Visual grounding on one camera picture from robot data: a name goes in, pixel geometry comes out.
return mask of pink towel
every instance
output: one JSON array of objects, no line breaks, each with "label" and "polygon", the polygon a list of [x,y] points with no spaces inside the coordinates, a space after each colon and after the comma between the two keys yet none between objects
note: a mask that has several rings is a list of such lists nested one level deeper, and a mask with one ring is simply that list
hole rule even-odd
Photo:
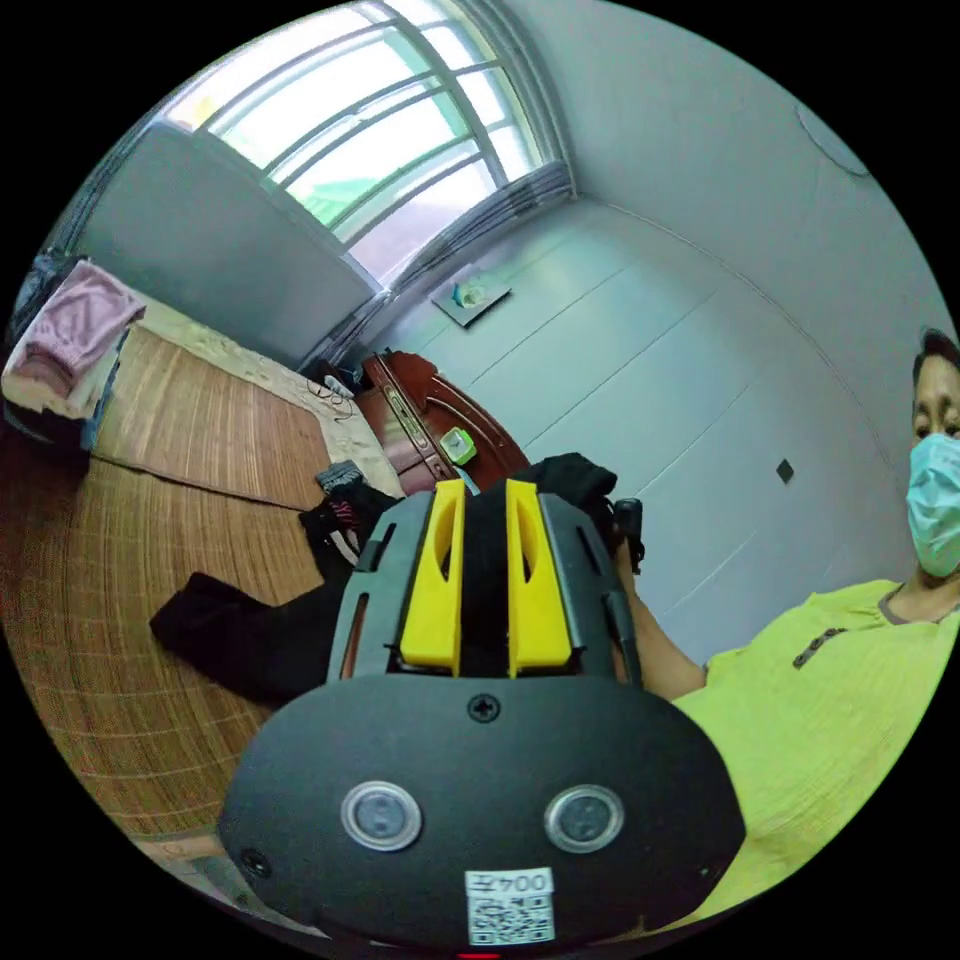
[{"label": "pink towel", "polygon": [[66,397],[145,309],[119,280],[81,261],[30,325],[15,369]]}]

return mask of qr code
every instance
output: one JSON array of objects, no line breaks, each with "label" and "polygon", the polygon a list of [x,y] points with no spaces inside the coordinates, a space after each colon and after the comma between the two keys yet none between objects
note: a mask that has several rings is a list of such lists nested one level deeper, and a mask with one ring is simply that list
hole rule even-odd
[{"label": "qr code", "polygon": [[470,943],[506,946],[553,940],[553,898],[468,897]]}]

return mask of hair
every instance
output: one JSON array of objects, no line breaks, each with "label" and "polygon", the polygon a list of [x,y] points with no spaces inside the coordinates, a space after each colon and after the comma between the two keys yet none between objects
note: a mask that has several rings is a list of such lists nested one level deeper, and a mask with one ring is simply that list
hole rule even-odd
[{"label": "hair", "polygon": [[920,352],[913,359],[913,386],[920,380],[920,368],[929,357],[943,357],[960,370],[960,347],[942,330],[925,330]]}]

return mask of clothes pile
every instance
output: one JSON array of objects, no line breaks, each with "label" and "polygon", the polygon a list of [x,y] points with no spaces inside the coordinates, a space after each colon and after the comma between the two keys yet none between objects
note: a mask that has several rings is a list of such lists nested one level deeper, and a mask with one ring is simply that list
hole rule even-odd
[{"label": "clothes pile", "polygon": [[88,452],[130,325],[146,309],[88,257],[39,254],[5,331],[6,422],[39,443]]},{"label": "clothes pile", "polygon": [[[611,555],[616,475],[580,454],[550,457],[521,471],[593,520]],[[280,707],[326,679],[340,601],[377,520],[398,501],[362,480],[300,514],[323,585],[271,607],[203,573],[157,611],[154,636],[170,653],[239,696]],[[467,498],[461,673],[503,675],[507,664],[506,481]]]}]

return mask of black handle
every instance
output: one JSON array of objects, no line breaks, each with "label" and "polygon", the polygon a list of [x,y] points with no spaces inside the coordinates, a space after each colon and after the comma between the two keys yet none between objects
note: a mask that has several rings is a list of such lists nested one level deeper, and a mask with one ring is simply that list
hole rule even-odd
[{"label": "black handle", "polygon": [[618,500],[613,505],[613,525],[618,542],[626,540],[630,551],[630,569],[640,573],[640,564],[646,548],[640,539],[643,534],[643,504],[636,498]]}]

